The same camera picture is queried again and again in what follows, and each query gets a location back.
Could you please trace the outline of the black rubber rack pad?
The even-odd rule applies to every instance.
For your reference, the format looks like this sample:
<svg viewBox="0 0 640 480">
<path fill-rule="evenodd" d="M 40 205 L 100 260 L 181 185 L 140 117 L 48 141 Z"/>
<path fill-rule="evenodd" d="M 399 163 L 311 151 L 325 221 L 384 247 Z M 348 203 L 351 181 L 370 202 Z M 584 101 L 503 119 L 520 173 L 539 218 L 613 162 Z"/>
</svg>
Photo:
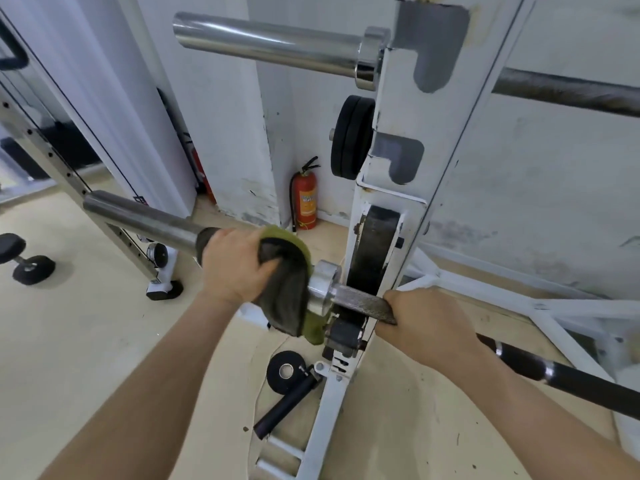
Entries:
<svg viewBox="0 0 640 480">
<path fill-rule="evenodd" d="M 401 214 L 394 210 L 370 206 L 357 227 L 347 286 L 377 295 L 400 218 Z"/>
</svg>

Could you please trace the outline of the steel barbell with dark shaft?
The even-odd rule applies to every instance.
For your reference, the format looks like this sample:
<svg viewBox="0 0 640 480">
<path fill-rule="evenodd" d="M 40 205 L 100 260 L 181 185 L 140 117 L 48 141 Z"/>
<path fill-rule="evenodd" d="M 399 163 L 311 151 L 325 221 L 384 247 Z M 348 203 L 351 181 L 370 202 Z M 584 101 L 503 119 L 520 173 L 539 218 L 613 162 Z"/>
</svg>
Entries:
<svg viewBox="0 0 640 480">
<path fill-rule="evenodd" d="M 133 231 L 176 248 L 202 260 L 202 253 L 210 238 L 219 231 L 216 227 L 203 227 L 186 219 L 151 208 L 142 203 L 122 198 L 105 191 L 94 191 L 84 198 L 86 212 L 100 217 L 106 223 Z M 303 294 L 294 306 L 292 319 L 285 320 L 284 332 L 297 337 L 301 334 L 304 313 L 300 307 L 312 310 L 312 298 L 319 299 L 319 307 L 337 305 L 381 322 L 396 325 L 388 302 L 342 284 L 328 286 L 328 291 Z M 640 392 L 612 381 L 588 374 L 557 362 L 547 360 L 510 344 L 478 334 L 478 338 L 500 356 L 517 374 L 548 384 L 550 387 L 597 404 L 613 412 L 640 420 Z"/>
</svg>

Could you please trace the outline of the black round weight plate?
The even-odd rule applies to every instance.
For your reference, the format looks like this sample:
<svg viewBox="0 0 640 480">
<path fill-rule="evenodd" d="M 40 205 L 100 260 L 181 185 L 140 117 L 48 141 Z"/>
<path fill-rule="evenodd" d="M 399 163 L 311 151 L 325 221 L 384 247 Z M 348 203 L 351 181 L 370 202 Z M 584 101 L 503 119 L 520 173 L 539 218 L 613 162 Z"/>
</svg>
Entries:
<svg viewBox="0 0 640 480">
<path fill-rule="evenodd" d="M 351 168 L 354 177 L 359 174 L 372 143 L 375 100 L 361 98 L 357 104 L 355 126 L 357 129 L 354 149 L 352 151 Z"/>
<path fill-rule="evenodd" d="M 333 129 L 330 164 L 332 174 L 335 177 L 347 178 L 347 172 L 343 169 L 342 154 L 345 149 L 349 124 L 360 99 L 361 97 L 358 95 L 350 95 L 347 97 L 341 107 L 335 128 Z"/>
</svg>

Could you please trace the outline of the white metal squat rack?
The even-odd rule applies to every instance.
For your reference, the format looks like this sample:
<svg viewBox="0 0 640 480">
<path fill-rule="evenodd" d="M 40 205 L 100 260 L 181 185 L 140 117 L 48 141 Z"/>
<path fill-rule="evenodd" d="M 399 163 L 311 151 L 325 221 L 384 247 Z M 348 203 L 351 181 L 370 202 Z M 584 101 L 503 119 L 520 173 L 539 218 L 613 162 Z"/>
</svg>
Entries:
<svg viewBox="0 0 640 480">
<path fill-rule="evenodd" d="M 251 22 L 315 31 L 320 25 L 292 25 L 283 1 L 248 0 Z M 418 252 L 444 181 L 470 135 L 536 0 L 395 0 L 380 78 L 375 91 L 371 147 L 356 177 L 346 268 L 321 261 L 310 279 L 312 291 L 346 284 L 361 218 L 375 205 L 401 214 L 387 254 L 377 297 L 400 286 Z M 332 32 L 345 34 L 343 31 Z M 326 389 L 300 468 L 291 480 L 316 480 L 342 405 L 363 351 L 347 358 L 333 351 L 315 372 Z"/>
</svg>

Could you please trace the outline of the person's right hand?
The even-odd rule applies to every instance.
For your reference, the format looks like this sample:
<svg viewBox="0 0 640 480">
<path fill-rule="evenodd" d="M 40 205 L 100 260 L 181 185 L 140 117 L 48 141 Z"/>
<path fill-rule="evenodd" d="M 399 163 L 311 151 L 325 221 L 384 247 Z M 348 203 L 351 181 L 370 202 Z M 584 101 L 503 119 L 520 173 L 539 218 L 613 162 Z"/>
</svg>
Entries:
<svg viewBox="0 0 640 480">
<path fill-rule="evenodd" d="M 402 344 L 386 343 L 449 379 L 466 376 L 495 359 L 477 338 L 457 300 L 436 289 L 414 290 L 413 330 Z"/>
</svg>

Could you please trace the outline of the person's right forearm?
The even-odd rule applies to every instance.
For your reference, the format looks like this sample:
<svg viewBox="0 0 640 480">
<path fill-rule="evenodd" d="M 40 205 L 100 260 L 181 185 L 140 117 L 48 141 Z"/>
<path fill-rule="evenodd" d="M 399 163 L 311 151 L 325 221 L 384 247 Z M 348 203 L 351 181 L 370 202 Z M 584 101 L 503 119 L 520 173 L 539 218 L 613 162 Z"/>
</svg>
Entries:
<svg viewBox="0 0 640 480">
<path fill-rule="evenodd" d="M 439 363 L 496 428 L 532 480 L 640 480 L 640 462 L 480 343 Z"/>
</svg>

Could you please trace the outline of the red fire extinguisher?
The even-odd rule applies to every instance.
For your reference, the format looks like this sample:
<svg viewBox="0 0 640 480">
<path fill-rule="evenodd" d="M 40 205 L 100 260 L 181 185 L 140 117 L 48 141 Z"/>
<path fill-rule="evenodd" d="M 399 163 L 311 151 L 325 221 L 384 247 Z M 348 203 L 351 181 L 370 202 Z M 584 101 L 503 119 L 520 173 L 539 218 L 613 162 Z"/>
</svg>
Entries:
<svg viewBox="0 0 640 480">
<path fill-rule="evenodd" d="M 200 158 L 194 146 L 192 146 L 191 148 L 191 156 L 193 158 L 193 161 L 196 167 L 196 176 L 198 179 L 198 187 L 197 187 L 198 193 L 201 195 L 206 195 L 208 200 L 213 205 L 217 205 L 217 201 L 214 197 L 214 193 L 212 192 L 211 185 L 209 184 L 209 181 L 204 172 L 204 168 L 202 166 L 202 163 L 200 161 Z"/>
<path fill-rule="evenodd" d="M 313 170 L 321 165 L 318 156 L 307 161 L 293 174 L 289 183 L 292 232 L 311 230 L 317 223 L 317 179 Z"/>
</svg>

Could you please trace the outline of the green grey cleaning cloth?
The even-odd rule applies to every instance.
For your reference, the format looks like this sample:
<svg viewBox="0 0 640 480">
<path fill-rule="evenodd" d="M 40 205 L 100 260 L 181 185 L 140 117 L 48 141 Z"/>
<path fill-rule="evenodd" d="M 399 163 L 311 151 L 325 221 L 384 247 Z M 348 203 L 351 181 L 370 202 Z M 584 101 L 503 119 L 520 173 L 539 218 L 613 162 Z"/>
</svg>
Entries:
<svg viewBox="0 0 640 480">
<path fill-rule="evenodd" d="M 269 324 L 291 337 L 304 337 L 312 345 L 322 345 L 328 316 L 308 309 L 308 284 L 314 266 L 306 243 L 284 228 L 265 226 L 260 234 L 258 258 L 261 264 L 278 261 L 254 301 Z"/>
</svg>

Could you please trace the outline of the chrome barbell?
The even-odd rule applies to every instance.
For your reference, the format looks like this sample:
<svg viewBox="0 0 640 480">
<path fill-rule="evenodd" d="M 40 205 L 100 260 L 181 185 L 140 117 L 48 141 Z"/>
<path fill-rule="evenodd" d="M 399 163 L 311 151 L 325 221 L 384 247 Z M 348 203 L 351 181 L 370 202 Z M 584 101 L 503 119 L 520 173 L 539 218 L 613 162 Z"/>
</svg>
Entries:
<svg viewBox="0 0 640 480">
<path fill-rule="evenodd" d="M 362 36 L 178 12 L 173 33 L 185 48 L 354 79 L 375 91 L 390 31 Z M 492 92 L 548 104 L 640 118 L 640 88 L 503 68 Z"/>
</svg>

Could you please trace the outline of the person's left hand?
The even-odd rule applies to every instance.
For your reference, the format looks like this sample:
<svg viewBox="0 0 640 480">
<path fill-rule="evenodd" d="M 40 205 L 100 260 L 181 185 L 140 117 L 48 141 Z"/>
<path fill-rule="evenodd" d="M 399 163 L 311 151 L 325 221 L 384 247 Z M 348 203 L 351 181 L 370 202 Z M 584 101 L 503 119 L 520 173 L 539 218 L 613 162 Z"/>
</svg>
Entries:
<svg viewBox="0 0 640 480">
<path fill-rule="evenodd" d="M 259 245 L 262 230 L 222 229 L 214 234 L 202 256 L 203 284 L 198 300 L 208 305 L 238 308 L 254 301 L 254 275 L 262 264 Z"/>
</svg>

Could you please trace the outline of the black rubber dumbbell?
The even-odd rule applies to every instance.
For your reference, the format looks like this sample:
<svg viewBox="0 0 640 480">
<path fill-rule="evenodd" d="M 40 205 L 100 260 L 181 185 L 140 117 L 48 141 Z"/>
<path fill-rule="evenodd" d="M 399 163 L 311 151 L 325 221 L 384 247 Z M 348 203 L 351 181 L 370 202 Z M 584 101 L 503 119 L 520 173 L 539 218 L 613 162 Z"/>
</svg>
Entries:
<svg viewBox="0 0 640 480">
<path fill-rule="evenodd" d="M 56 269 L 56 263 L 44 255 L 22 257 L 26 241 L 15 233 L 0 234 L 0 265 L 14 262 L 12 279 L 23 285 L 36 285 L 48 279 Z"/>
</svg>

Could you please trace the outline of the person's left forearm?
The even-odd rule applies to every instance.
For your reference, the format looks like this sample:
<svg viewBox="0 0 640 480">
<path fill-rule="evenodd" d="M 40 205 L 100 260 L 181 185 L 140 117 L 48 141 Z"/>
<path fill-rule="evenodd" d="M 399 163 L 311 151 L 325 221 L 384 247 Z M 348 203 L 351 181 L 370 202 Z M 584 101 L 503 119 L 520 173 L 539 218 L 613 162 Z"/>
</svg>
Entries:
<svg viewBox="0 0 640 480">
<path fill-rule="evenodd" d="M 214 351 L 254 298 L 199 292 L 38 480 L 168 480 Z"/>
</svg>

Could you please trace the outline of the small black weight plate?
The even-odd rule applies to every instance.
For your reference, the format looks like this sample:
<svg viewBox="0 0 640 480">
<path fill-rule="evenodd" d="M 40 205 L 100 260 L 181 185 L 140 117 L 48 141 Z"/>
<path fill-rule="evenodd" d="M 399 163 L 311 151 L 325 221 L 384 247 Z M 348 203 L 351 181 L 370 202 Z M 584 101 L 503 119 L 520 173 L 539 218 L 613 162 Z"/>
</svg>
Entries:
<svg viewBox="0 0 640 480">
<path fill-rule="evenodd" d="M 267 384 L 276 394 L 286 395 L 304 378 L 306 368 L 305 359 L 299 353 L 292 350 L 278 352 L 268 362 Z"/>
</svg>

